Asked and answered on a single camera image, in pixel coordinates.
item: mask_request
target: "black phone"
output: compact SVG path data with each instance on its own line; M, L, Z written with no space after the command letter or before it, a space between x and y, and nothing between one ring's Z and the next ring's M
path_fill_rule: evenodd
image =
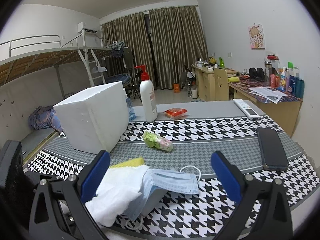
M257 128L263 169L285 171L289 167L287 155L276 130Z

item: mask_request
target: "surgical mask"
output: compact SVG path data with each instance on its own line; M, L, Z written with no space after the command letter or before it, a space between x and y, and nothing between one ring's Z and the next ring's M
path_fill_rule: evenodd
M142 194L137 199L130 202L127 210L124 211L124 215L126 215L131 221L135 221L146 205L148 198L157 189L173 191L181 194L199 194L195 174L149 169L142 180L140 189Z

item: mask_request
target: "bed ladder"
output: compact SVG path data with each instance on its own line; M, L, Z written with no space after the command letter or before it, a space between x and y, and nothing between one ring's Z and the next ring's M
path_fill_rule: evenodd
M82 30L82 39L83 39L83 46L84 46L84 56L83 56L83 54L82 54L82 52L81 52L80 49L78 49L78 54L79 54L82 62L84 63L84 66L85 66L85 68L86 68L86 70L87 70L88 77L89 77L89 82L90 82L90 86L91 86L91 87L94 87L95 84L94 84L94 81L93 81L93 80L94 80L94 79L98 79L98 78L102 78L102 82L105 84L105 83L106 83L106 80L104 79L103 71L107 71L107 69L101 67L100 62L99 62L97 56L95 55L93 49L91 49L90 52L91 52L91 54L92 54L92 56L93 56L93 58L94 58L94 61L89 61L88 49L87 49L86 42L85 42L85 31L84 31L84 30ZM90 68L90 64L91 64L91 63L95 63L95 64L96 64L97 71L94 72L94 73L99 72L99 73L101 73L100 76L97 76L97 77L92 78L91 68Z

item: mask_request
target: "white box on bed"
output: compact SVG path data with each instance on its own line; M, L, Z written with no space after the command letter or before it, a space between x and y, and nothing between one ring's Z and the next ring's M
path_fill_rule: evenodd
M128 126L122 82L87 88L54 106L74 149L110 152Z

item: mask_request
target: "curtain rod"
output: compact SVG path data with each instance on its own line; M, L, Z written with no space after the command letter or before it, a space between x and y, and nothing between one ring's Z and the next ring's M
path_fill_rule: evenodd
M166 6L166 7L153 8L153 9L149 9L149 10L144 10L144 11L140 11L140 12L135 12L135 13L127 14L127 15L124 15L124 16L121 16L121 17L118 17L118 18L116 18L116 19L113 19L113 20L111 20L111 21L105 22L105 23L109 23L109 22L112 22L112 21L114 21L114 20L120 19L120 18L122 18L122 17L129 16L129 15L134 15L134 14L136 14L136 13L148 12L148 11L157 10L157 9L164 9L164 8L186 7L186 6L195 6L195 7L199 7L199 5L195 4L195 5L177 5L177 6Z

